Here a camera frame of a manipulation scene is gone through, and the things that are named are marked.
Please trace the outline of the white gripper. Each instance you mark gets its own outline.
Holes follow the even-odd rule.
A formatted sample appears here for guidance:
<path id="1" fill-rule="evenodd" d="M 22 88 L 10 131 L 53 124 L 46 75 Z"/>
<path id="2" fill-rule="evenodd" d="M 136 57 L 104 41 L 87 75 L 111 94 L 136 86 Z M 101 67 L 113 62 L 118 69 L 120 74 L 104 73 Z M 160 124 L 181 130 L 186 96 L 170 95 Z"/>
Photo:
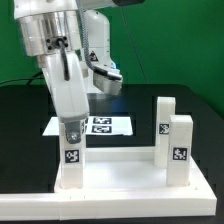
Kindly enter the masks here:
<path id="1" fill-rule="evenodd" d="M 66 123 L 66 140 L 69 144 L 78 144 L 85 131 L 83 119 L 89 115 L 89 103 L 78 56 L 68 52 L 66 58 L 69 80 L 64 78 L 64 63 L 59 53 L 45 57 L 43 72 L 57 117 L 61 123 Z"/>

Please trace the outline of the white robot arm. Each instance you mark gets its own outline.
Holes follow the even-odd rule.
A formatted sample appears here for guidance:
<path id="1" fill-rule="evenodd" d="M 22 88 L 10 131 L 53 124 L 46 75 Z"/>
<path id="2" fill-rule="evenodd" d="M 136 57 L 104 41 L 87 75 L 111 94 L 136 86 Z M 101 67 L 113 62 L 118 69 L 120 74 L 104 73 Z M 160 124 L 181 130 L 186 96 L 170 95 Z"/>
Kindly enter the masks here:
<path id="1" fill-rule="evenodd" d="M 117 94 L 122 76 L 94 65 L 89 57 L 85 12 L 107 6 L 141 4 L 145 0 L 14 0 L 26 52 L 38 59 L 62 130 L 70 145 L 82 141 L 82 121 L 89 115 L 81 62 L 100 78 L 97 88 Z"/>

